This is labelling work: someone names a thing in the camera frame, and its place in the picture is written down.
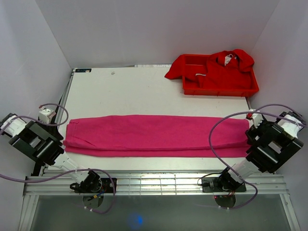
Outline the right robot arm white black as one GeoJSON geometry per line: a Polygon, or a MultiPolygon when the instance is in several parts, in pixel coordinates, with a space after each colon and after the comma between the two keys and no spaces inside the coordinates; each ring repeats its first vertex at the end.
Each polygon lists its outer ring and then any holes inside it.
{"type": "Polygon", "coordinates": [[[268,121],[263,115],[248,113],[246,118],[253,121],[245,132],[250,146],[245,159],[225,168],[217,179],[223,191],[238,191],[244,180],[255,173],[274,173],[303,146],[298,139],[304,120],[292,111],[280,114],[281,119],[268,121]]]}

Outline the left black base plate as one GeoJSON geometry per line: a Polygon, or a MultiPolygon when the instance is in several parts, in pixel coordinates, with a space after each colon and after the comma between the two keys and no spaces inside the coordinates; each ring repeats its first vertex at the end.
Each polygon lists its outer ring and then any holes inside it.
{"type": "Polygon", "coordinates": [[[116,191],[117,178],[100,178],[92,181],[70,184],[70,189],[75,193],[113,193],[116,191]]]}

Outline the red trousers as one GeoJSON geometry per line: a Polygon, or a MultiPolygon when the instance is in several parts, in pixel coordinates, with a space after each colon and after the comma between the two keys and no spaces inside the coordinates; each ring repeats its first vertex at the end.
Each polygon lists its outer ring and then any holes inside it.
{"type": "Polygon", "coordinates": [[[254,64],[254,59],[241,49],[211,55],[182,54],[172,63],[165,78],[183,77],[202,89],[250,89],[254,64]]]}

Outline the red plastic bin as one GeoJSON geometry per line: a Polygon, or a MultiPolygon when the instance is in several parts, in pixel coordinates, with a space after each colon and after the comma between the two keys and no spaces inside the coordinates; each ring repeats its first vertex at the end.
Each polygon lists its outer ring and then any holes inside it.
{"type": "Polygon", "coordinates": [[[202,95],[202,96],[234,96],[234,97],[250,97],[259,91],[254,71],[251,73],[252,85],[250,89],[229,89],[229,90],[210,90],[198,88],[196,84],[182,77],[182,88],[185,95],[202,95]]]}

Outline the blue label sticker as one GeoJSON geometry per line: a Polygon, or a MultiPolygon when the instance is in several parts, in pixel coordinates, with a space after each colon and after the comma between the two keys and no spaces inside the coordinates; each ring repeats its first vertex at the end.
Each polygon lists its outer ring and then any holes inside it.
{"type": "Polygon", "coordinates": [[[91,68],[77,68],[75,69],[75,73],[90,73],[92,71],[91,68]]]}

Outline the aluminium rail frame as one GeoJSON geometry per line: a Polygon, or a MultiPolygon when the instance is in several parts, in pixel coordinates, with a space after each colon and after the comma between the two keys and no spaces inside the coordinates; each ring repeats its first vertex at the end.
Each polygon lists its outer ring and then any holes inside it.
{"type": "MultiPolygon", "coordinates": [[[[46,171],[40,177],[32,177],[31,180],[42,180],[42,182],[27,184],[24,187],[18,228],[20,231],[30,230],[40,196],[75,195],[69,189],[69,185],[73,182],[69,176],[47,180],[55,173],[55,171],[46,171]]],[[[202,188],[197,184],[201,175],[197,172],[112,173],[112,176],[117,179],[116,194],[118,196],[202,195],[202,188]]],[[[279,195],[291,230],[300,230],[283,175],[253,174],[247,180],[257,187],[259,195],[279,195]]]]}

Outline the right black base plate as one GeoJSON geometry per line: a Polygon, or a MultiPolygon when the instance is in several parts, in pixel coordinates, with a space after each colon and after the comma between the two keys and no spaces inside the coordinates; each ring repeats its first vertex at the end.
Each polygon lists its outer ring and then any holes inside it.
{"type": "Polygon", "coordinates": [[[204,177],[202,178],[201,186],[204,193],[246,192],[246,186],[244,183],[238,183],[236,181],[230,182],[221,179],[220,177],[204,177]]]}

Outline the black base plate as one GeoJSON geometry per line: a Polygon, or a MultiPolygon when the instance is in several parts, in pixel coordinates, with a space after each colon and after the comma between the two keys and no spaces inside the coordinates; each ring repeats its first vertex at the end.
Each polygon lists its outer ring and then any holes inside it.
{"type": "Polygon", "coordinates": [[[244,183],[238,183],[236,181],[230,182],[221,179],[220,177],[204,177],[202,178],[201,186],[204,193],[246,192],[246,186],[244,183]]]}
{"type": "Polygon", "coordinates": [[[117,178],[100,178],[92,181],[70,184],[70,189],[75,193],[113,193],[116,191],[117,178]]]}

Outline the pink trousers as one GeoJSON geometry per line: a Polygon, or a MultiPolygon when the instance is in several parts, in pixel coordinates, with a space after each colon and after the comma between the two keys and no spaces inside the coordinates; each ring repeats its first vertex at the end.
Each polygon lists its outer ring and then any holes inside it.
{"type": "Polygon", "coordinates": [[[249,122],[218,117],[110,115],[70,120],[65,151],[96,157],[244,157],[249,122]]]}

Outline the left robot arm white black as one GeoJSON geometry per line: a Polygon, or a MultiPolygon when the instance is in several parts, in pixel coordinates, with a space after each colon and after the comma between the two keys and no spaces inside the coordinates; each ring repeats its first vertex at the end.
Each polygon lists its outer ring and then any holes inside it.
{"type": "Polygon", "coordinates": [[[93,170],[81,171],[62,148],[61,140],[49,133],[38,122],[26,122],[16,114],[8,114],[0,121],[0,129],[10,137],[9,144],[41,166],[52,166],[69,171],[68,175],[74,180],[70,189],[76,193],[96,193],[102,187],[100,176],[93,170]]]}

